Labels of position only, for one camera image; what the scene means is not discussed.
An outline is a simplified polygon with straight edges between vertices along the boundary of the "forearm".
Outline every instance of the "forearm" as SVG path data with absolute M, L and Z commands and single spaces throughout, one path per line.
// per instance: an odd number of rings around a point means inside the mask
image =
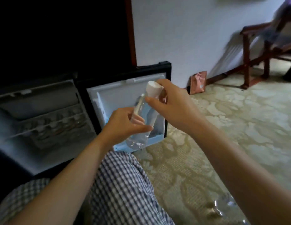
M 72 224 L 106 152 L 93 140 L 9 224 Z
M 291 224 L 291 192 L 205 118 L 189 125 L 190 136 L 252 224 Z

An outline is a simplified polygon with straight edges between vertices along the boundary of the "mini fridge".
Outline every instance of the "mini fridge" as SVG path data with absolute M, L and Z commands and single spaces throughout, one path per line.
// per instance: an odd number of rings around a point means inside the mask
M 0 153 L 32 176 L 75 158 L 120 107 L 136 105 L 148 81 L 171 79 L 171 63 L 115 72 L 64 73 L 0 87 Z M 159 116 L 147 146 L 166 137 Z M 125 142 L 115 151 L 131 153 Z

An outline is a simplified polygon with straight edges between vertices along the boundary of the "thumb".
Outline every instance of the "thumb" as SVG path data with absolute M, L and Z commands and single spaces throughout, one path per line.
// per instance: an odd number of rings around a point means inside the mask
M 152 97 L 146 97 L 145 101 L 150 105 L 152 108 L 154 108 L 159 114 L 162 116 L 164 115 L 164 111 L 166 108 L 166 105 L 160 102 L 159 100 L 152 98 Z
M 153 127 L 150 125 L 134 125 L 132 128 L 132 135 L 137 134 L 137 133 L 142 133 L 142 132 L 146 133 L 152 130 L 153 130 Z

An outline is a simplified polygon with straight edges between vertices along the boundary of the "floor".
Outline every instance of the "floor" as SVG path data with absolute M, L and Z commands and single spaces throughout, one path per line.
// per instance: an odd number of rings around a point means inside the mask
M 265 82 L 241 90 L 243 75 L 235 74 L 191 98 L 210 122 L 291 190 L 291 83 L 281 79 L 290 66 L 272 59 Z M 259 68 L 253 71 L 261 73 Z M 211 203 L 227 190 L 188 135 L 169 126 L 164 141 L 134 154 L 176 224 L 237 224 L 240 214 L 219 218 L 212 213 Z

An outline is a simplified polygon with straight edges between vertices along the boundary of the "pink bag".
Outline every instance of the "pink bag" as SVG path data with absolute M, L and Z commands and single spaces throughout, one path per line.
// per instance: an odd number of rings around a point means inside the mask
M 201 93 L 205 91 L 207 71 L 199 72 L 191 77 L 190 94 Z

